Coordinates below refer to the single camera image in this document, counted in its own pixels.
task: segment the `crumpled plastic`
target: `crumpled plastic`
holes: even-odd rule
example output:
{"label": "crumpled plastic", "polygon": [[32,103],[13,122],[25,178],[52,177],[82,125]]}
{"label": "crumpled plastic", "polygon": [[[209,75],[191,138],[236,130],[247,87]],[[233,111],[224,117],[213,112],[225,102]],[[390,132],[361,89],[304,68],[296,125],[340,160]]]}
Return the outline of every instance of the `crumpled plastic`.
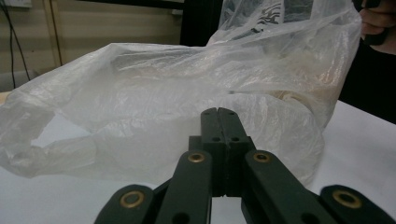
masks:
{"label": "crumpled plastic", "polygon": [[200,135],[200,113],[225,107],[307,184],[360,24],[344,0],[225,0],[206,47],[110,44],[8,96],[0,165],[160,184]]}

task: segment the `beige panel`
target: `beige panel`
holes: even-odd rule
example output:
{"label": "beige panel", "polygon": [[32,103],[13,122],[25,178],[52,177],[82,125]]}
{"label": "beige panel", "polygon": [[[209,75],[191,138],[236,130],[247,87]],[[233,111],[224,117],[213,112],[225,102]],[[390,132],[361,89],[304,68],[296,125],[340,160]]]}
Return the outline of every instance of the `beige panel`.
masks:
{"label": "beige panel", "polygon": [[52,0],[63,62],[109,43],[178,44],[181,17],[171,9]]}
{"label": "beige panel", "polygon": [[[59,55],[54,35],[50,35],[43,0],[32,0],[32,8],[9,7],[9,14],[21,43],[21,48],[30,70],[43,74],[60,64],[54,55]],[[22,71],[23,63],[18,46],[13,45],[14,71]],[[6,17],[0,16],[0,74],[11,71],[9,29]]]}

